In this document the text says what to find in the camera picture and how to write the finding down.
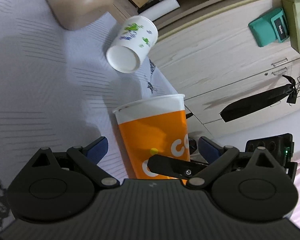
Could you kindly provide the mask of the orange paper cup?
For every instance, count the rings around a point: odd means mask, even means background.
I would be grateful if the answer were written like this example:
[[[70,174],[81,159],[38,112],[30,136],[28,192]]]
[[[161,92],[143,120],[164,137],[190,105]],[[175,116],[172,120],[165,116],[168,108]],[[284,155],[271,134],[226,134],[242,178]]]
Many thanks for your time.
[[[138,179],[167,179],[147,167],[159,154],[190,160],[184,94],[155,96],[113,110],[133,171]]]

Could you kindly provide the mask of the white floral paper cup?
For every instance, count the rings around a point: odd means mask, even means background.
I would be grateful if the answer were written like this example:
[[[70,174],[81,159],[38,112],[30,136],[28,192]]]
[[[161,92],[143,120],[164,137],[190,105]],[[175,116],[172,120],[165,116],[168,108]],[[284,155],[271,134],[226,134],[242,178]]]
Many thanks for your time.
[[[133,16],[124,22],[107,49],[106,59],[118,72],[136,72],[157,40],[154,23],[144,16]]]

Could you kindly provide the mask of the black ribbon bow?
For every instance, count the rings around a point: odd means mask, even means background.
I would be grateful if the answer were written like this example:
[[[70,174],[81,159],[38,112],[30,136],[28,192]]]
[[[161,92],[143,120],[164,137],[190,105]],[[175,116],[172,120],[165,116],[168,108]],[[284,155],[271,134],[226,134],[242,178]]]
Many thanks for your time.
[[[225,122],[230,122],[269,107],[284,98],[287,98],[288,104],[296,104],[298,95],[296,81],[291,76],[283,75],[283,77],[289,81],[288,84],[243,98],[227,105],[220,113],[221,118]]]

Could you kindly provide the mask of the white patterned tablecloth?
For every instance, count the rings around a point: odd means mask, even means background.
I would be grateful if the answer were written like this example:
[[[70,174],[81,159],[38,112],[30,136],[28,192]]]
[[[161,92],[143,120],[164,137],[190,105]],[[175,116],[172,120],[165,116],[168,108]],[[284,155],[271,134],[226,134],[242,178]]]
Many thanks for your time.
[[[46,0],[0,0],[0,232],[14,220],[7,188],[41,147],[63,152],[104,136],[100,167],[134,177],[113,110],[175,89],[149,59],[132,74],[109,65],[120,28],[106,13],[69,31]]]

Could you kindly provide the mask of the light wood wardrobe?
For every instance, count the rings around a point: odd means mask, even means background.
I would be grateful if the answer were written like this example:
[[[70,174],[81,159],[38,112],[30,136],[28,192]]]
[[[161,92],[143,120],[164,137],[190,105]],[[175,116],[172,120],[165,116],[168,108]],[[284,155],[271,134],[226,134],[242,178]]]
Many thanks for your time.
[[[189,136],[222,137],[300,110],[300,98],[281,100],[231,122],[220,112],[229,104],[300,76],[300,54],[289,41],[259,47],[248,24],[281,0],[258,0],[229,9],[159,41],[150,59],[178,93],[185,95]]]

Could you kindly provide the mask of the teal fabric pouch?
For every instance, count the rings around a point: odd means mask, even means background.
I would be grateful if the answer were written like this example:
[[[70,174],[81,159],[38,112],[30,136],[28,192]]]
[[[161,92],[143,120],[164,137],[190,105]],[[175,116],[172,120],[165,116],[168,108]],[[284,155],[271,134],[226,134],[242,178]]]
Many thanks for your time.
[[[253,20],[248,27],[259,47],[265,47],[275,41],[282,43],[289,38],[287,19],[282,7]]]

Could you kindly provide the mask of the white paper towel roll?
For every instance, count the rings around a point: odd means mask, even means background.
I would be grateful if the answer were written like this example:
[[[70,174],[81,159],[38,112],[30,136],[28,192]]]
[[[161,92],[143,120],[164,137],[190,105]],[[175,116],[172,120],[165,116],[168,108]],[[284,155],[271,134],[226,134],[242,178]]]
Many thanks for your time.
[[[140,16],[143,16],[150,21],[155,21],[178,8],[180,8],[180,5],[177,0],[163,0],[140,13]]]

